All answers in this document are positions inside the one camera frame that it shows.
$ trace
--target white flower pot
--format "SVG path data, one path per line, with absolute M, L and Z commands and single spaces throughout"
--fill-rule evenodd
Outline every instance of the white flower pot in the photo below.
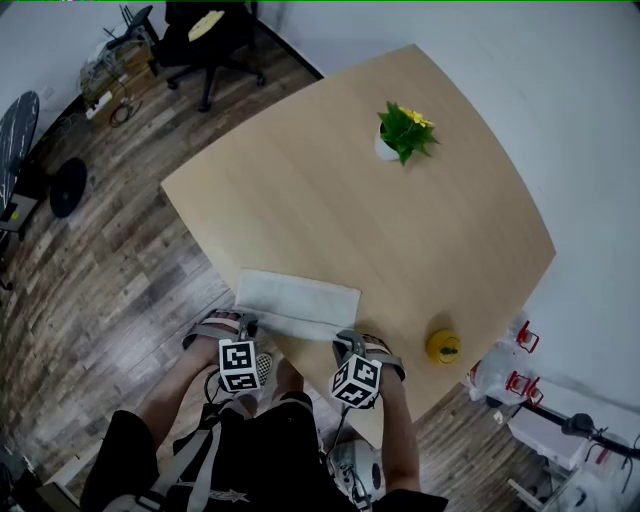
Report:
M 376 155 L 378 155 L 383 160 L 387 162 L 391 162 L 392 160 L 399 160 L 400 155 L 394 149 L 391 149 L 385 141 L 380 138 L 380 126 L 376 131 L 376 142 L 375 142 Z

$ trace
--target table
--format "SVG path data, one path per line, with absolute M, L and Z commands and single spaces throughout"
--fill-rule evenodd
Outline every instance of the table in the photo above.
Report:
M 31 149 L 39 106 L 38 95 L 25 92 L 0 119 L 0 230 L 19 231 L 38 202 L 24 193 L 14 193 L 14 188 Z
M 374 152 L 387 100 L 422 112 L 442 143 L 406 167 Z M 244 268 L 362 290 L 356 327 L 381 336 L 407 370 L 414 420 L 490 349 L 555 251 L 522 179 L 482 118 L 440 69 L 407 46 L 271 106 L 163 182 L 222 278 Z M 427 361 L 443 327 L 461 337 L 449 366 Z M 275 337 L 336 408 L 330 343 Z M 373 446 L 381 406 L 348 422 Z

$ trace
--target potted plant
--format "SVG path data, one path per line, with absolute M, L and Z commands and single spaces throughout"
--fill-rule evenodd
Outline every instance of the potted plant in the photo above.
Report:
M 414 151 L 431 156 L 424 145 L 439 144 L 433 136 L 435 125 L 415 110 L 387 101 L 387 112 L 378 113 L 380 128 L 376 134 L 376 154 L 383 160 L 400 160 L 404 165 Z

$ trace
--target forearm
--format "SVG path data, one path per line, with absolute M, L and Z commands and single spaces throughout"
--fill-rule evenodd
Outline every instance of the forearm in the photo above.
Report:
M 169 434 L 189 386 L 210 365 L 211 346 L 214 343 L 207 343 L 209 347 L 201 346 L 198 341 L 194 342 L 136 410 L 136 415 L 149 428 L 156 450 Z
M 391 366 L 382 368 L 380 395 L 384 410 L 382 470 L 387 492 L 395 489 L 420 491 L 416 433 L 407 407 L 404 386 Z

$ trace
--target short sleeve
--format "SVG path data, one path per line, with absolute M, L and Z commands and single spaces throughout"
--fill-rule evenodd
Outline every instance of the short sleeve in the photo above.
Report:
M 421 492 L 396 489 L 373 504 L 374 512 L 397 512 L 419 510 L 420 512 L 442 512 L 449 500 Z
M 101 512 L 118 496 L 149 490 L 157 478 L 158 461 L 148 427 L 135 414 L 116 411 L 82 490 L 80 510 Z

